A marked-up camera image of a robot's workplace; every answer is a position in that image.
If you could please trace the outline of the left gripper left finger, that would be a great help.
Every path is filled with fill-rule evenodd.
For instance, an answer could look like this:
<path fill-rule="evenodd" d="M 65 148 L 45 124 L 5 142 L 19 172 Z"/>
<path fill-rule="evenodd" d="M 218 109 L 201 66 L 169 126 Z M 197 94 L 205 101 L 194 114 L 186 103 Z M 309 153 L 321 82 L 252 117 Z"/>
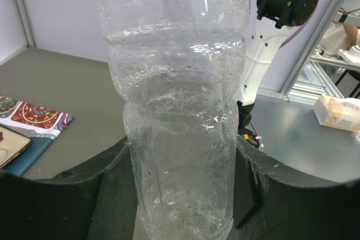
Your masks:
<path fill-rule="evenodd" d="M 1 171 L 2 239 L 132 239 L 136 213 L 126 139 L 51 179 Z"/>

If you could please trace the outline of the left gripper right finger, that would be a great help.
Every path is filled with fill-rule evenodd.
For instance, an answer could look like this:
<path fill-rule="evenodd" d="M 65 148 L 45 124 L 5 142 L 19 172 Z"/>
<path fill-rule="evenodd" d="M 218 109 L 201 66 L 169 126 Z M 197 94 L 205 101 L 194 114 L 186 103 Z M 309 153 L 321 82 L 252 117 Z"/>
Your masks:
<path fill-rule="evenodd" d="M 237 138 L 233 224 L 239 239 L 359 239 L 359 180 L 289 167 Z"/>

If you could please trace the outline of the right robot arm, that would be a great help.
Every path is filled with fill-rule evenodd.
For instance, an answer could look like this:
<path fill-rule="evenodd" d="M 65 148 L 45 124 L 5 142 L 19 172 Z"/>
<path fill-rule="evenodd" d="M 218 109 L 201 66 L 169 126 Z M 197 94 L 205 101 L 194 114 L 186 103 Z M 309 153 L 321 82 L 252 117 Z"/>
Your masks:
<path fill-rule="evenodd" d="M 256 0 L 256 19 L 247 42 L 244 71 L 234 99 L 238 106 L 238 134 L 250 124 L 260 83 L 277 51 L 314 13 L 319 0 Z"/>

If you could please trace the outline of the blue patterned placemat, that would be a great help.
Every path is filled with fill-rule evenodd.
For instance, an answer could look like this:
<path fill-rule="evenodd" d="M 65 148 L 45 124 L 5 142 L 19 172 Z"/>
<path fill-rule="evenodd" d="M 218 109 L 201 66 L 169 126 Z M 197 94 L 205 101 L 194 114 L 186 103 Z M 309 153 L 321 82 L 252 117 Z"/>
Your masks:
<path fill-rule="evenodd" d="M 72 120 L 69 113 L 1 96 L 1 125 L 31 139 L 31 145 L 2 169 L 23 176 Z"/>

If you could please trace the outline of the square floral plate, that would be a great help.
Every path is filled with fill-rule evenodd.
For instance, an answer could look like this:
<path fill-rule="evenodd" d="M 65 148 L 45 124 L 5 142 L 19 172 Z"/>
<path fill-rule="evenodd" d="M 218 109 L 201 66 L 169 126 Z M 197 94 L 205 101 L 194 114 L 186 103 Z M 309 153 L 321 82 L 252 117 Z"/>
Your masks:
<path fill-rule="evenodd" d="M 17 158 L 31 143 L 30 138 L 1 125 L 1 168 Z"/>

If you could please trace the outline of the white tissue box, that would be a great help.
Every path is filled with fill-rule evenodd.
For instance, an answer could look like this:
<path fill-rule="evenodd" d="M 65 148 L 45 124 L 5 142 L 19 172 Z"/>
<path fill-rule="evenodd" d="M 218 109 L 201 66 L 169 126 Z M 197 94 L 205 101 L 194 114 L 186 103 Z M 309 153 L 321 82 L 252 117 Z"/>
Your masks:
<path fill-rule="evenodd" d="M 359 132 L 359 99 L 321 95 L 313 109 L 320 125 Z"/>

